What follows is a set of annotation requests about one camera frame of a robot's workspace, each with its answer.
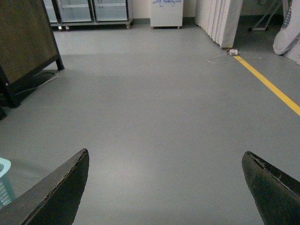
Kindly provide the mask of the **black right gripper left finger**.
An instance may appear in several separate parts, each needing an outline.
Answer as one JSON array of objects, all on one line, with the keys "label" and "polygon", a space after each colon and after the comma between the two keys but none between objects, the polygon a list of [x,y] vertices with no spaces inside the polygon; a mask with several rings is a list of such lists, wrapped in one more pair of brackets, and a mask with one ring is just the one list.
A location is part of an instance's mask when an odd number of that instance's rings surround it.
[{"label": "black right gripper left finger", "polygon": [[82,149],[12,203],[0,210],[2,225],[73,224],[89,171]]}]

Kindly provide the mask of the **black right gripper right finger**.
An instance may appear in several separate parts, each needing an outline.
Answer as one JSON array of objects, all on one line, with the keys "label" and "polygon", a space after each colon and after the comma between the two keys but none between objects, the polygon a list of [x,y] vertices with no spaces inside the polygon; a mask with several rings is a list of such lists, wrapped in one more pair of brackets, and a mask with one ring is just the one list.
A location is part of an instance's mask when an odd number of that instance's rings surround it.
[{"label": "black right gripper right finger", "polygon": [[247,186],[265,225],[300,223],[300,182],[256,154],[242,157]]}]

